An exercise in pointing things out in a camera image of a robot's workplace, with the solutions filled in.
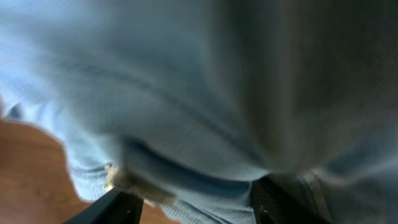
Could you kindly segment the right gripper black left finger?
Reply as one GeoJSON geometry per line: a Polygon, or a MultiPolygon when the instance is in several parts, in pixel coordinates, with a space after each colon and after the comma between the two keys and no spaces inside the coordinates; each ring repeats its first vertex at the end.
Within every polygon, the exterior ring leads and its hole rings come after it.
{"type": "Polygon", "coordinates": [[[110,190],[64,224],[139,224],[143,200],[110,190]]]}

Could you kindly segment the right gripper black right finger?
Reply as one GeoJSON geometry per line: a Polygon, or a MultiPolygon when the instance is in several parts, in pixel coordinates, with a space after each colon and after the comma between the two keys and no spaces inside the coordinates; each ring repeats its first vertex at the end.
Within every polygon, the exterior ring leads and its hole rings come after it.
{"type": "Polygon", "coordinates": [[[252,183],[251,205],[257,224],[330,224],[294,199],[270,177],[252,183]]]}

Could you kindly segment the light blue t-shirt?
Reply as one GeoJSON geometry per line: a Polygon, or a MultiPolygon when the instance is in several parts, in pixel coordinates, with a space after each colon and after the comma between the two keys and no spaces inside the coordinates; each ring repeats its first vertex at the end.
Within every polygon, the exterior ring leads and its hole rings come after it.
{"type": "Polygon", "coordinates": [[[270,178],[329,223],[397,222],[396,1],[2,1],[3,117],[78,196],[254,223],[270,178]]]}

